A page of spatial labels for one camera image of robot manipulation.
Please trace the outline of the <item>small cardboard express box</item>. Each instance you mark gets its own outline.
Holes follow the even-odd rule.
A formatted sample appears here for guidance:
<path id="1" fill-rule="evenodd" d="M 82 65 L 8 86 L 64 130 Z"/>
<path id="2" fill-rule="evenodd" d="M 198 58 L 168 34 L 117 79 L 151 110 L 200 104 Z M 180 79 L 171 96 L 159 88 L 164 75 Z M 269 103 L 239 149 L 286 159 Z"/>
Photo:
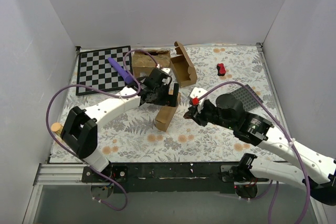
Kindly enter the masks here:
<path id="1" fill-rule="evenodd" d="M 179 107 L 181 101 L 181 94 L 178 93 L 177 96 L 177 106 L 170 107 L 170 106 L 163 106 L 161 107 L 160 111 L 155 117 L 155 127 L 163 132 L 166 132 L 168 127 L 171 124 L 171 121 L 175 115 L 175 112 L 177 111 L 177 108 Z"/>

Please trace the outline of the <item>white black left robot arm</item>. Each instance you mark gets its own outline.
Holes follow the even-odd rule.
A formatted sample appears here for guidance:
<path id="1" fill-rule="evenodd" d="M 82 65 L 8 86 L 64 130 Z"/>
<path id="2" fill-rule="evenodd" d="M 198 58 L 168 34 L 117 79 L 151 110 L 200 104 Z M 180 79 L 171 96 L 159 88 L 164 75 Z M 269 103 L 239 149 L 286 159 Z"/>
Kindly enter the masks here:
<path id="1" fill-rule="evenodd" d="M 106 124 L 141 105 L 155 104 L 176 107 L 178 105 L 179 84 L 172 81 L 170 68 L 154 68 L 149 76 L 141 77 L 120 90 L 113 98 L 81 109 L 72 108 L 60 133 L 60 138 L 75 155 L 91 166 L 93 175 L 100 182 L 111 178 L 112 170 L 108 159 L 98 147 L 98 133 Z"/>

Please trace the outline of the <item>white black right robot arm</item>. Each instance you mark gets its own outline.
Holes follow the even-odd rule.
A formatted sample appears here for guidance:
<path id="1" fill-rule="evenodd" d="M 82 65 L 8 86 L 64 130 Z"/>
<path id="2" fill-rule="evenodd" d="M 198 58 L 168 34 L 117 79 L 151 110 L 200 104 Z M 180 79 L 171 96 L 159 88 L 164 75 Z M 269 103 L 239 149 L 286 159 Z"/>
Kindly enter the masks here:
<path id="1" fill-rule="evenodd" d="M 224 172 L 227 181 L 247 182 L 255 178 L 277 180 L 310 192 L 315 200 L 335 206 L 335 159 L 319 154 L 299 142 L 289 144 L 283 132 L 267 119 L 247 112 L 231 94 L 220 95 L 215 103 L 206 90 L 194 88 L 184 117 L 200 126 L 208 123 L 232 130 L 244 143 L 270 151 L 287 164 L 244 154 L 237 166 Z"/>

